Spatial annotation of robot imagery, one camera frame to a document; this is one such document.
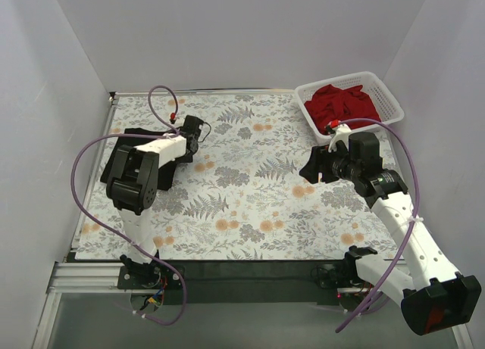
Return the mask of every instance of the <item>white backdrop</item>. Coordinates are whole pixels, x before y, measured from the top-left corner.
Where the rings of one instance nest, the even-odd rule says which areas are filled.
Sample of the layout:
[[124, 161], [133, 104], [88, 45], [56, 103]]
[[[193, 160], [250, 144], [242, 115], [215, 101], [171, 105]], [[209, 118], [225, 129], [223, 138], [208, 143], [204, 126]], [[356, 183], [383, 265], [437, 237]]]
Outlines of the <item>white backdrop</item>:
[[24, 349], [80, 214], [70, 167], [100, 135], [108, 94], [55, 0], [0, 0], [0, 34], [0, 347]]
[[[484, 20], [483, 0], [426, 0], [384, 79], [406, 112], [398, 128], [418, 170], [421, 215], [443, 252], [482, 286]], [[485, 347], [483, 322], [482, 293], [468, 324], [476, 348]]]
[[140, 92], [383, 77], [424, 0], [59, 0], [104, 86]]

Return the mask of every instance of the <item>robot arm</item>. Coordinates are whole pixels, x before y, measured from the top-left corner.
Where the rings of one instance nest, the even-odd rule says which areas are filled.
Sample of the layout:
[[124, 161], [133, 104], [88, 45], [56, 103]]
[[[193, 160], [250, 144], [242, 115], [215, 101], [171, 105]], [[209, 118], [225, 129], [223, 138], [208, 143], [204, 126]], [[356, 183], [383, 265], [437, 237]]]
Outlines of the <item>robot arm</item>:
[[[122, 145], [114, 156], [106, 185], [107, 196], [118, 210], [125, 234], [151, 255], [157, 251], [153, 242], [150, 207], [157, 193], [158, 169], [173, 164], [171, 176], [164, 176], [164, 179], [170, 180], [171, 186], [175, 166], [192, 162], [198, 151], [203, 123], [197, 117], [187, 116], [179, 128], [179, 136], [168, 135], [166, 139], [156, 139], [135, 147]], [[127, 257], [122, 257], [123, 261], [127, 259], [141, 264], [151, 261], [134, 247], [130, 247]]]
[[[300, 175], [316, 183], [345, 179], [353, 182], [371, 211], [401, 245], [413, 206], [405, 183], [394, 170], [382, 168], [379, 141], [373, 133], [351, 134], [347, 125], [336, 128], [329, 146], [311, 150]], [[403, 256], [410, 276], [393, 270], [381, 290], [396, 302], [409, 327], [417, 334], [467, 323], [481, 293], [474, 276], [464, 277], [446, 258], [419, 218]], [[345, 258], [355, 278], [376, 284], [389, 264], [372, 248], [351, 247]]]

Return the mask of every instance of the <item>orange flower print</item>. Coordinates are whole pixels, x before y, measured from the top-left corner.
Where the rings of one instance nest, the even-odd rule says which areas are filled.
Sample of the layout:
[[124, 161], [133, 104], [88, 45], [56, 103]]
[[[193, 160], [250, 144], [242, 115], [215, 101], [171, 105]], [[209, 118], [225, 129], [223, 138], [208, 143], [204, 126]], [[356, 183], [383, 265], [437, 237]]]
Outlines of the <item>orange flower print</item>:
[[223, 232], [227, 230], [227, 225], [227, 220], [219, 219], [217, 222], [215, 222], [215, 229], [217, 229], [219, 232]]
[[164, 245], [164, 239], [160, 235], [157, 235], [153, 238], [153, 243], [155, 243], [156, 248], [160, 248], [162, 245]]
[[354, 238], [349, 233], [343, 233], [340, 240], [344, 245], [351, 245], [354, 242]]
[[306, 194], [313, 194], [315, 192], [315, 188], [313, 186], [307, 186], [305, 188], [305, 193]]
[[356, 241], [363, 241], [365, 239], [364, 235], [362, 233], [357, 233], [354, 235]]
[[295, 198], [303, 198], [303, 196], [305, 195], [305, 189], [300, 185], [295, 186], [292, 192]]
[[196, 164], [194, 166], [194, 170], [197, 172], [197, 173], [201, 173], [202, 171], [205, 170], [205, 165], [204, 164]]
[[90, 230], [91, 230], [91, 225], [89, 223], [84, 223], [81, 234], [82, 235], [88, 234]]
[[273, 230], [273, 223], [270, 220], [265, 220], [261, 222], [259, 228], [266, 233], [269, 233]]

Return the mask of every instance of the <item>patterned mat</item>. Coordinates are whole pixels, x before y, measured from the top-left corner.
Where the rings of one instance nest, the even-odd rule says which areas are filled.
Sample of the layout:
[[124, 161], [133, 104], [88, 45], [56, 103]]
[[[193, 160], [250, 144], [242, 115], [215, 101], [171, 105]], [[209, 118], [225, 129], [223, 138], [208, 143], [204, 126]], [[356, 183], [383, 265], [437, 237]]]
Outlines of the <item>patterned mat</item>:
[[[168, 97], [153, 100], [162, 116], [172, 111]], [[298, 175], [316, 143], [293, 95], [181, 96], [180, 115], [186, 114], [209, 122], [212, 133], [193, 164], [179, 165], [174, 187], [158, 192], [153, 204], [161, 258], [340, 259], [350, 245], [393, 257], [388, 231], [351, 183], [310, 185]], [[164, 130], [146, 96], [120, 98], [111, 132], [130, 127]], [[386, 133], [377, 136], [385, 166], [396, 168]], [[99, 182], [114, 143], [106, 143], [88, 209], [122, 230]], [[76, 258], [118, 259], [126, 249], [123, 240], [86, 219]]]

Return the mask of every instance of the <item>white plastic basket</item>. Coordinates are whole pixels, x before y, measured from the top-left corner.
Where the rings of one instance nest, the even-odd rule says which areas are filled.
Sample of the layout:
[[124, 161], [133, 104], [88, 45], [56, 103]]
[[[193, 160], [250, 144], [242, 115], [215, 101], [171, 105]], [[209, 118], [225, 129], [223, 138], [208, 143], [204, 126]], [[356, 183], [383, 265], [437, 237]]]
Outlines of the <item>white plastic basket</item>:
[[[332, 138], [331, 136], [322, 135], [318, 131], [313, 119], [310, 117], [305, 108], [305, 102], [311, 100], [313, 94], [322, 86], [327, 86], [329, 84], [341, 89], [360, 86], [362, 84], [362, 91], [366, 92], [371, 97], [376, 111], [379, 114], [380, 120], [383, 123], [389, 125], [391, 123], [399, 122], [402, 120], [402, 118], [404, 118], [404, 111], [401, 109], [398, 101], [374, 73], [364, 71], [361, 73], [338, 76], [337, 78], [305, 84], [295, 89], [296, 100], [298, 101], [298, 104], [302, 109], [303, 115], [305, 116], [308, 124], [313, 130], [319, 145], [329, 144]], [[357, 128], [355, 129], [355, 132], [371, 131], [379, 128], [380, 127], [377, 124], [372, 124], [370, 126]]]

